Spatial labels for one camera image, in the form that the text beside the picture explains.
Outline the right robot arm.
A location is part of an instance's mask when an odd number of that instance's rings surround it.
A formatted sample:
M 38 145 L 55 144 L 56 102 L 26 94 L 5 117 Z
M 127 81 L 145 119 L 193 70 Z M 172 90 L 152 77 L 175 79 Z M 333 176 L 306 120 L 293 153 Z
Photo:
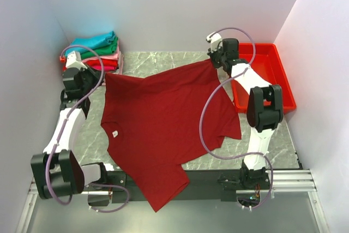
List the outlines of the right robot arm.
M 249 94 L 246 119 L 251 128 L 248 154 L 242 160 L 239 184 L 246 189 L 268 182 L 266 172 L 271 137 L 283 119 L 282 88 L 256 73 L 245 59 L 239 58 L 239 41 L 223 39 L 216 33 L 207 37 L 208 55 L 215 68 L 222 68 Z

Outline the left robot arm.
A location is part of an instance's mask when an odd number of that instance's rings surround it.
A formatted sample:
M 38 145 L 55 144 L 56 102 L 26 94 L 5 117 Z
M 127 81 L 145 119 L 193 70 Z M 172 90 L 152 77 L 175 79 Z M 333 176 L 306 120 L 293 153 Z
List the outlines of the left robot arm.
M 31 169 L 41 199 L 80 194 L 91 184 L 96 190 L 108 186 L 109 177 L 102 162 L 80 165 L 73 147 L 90 110 L 89 95 L 101 86 L 105 73 L 91 67 L 68 68 L 63 72 L 61 104 L 55 132 L 41 154 L 31 159 Z

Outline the dark red t-shirt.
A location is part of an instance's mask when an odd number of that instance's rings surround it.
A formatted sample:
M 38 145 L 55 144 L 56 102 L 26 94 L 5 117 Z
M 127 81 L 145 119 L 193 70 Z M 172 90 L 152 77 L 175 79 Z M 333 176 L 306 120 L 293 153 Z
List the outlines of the dark red t-shirt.
M 242 137 L 209 60 L 145 78 L 107 73 L 105 81 L 107 151 L 154 211 L 189 184 L 183 164 L 220 148 L 226 137 Z

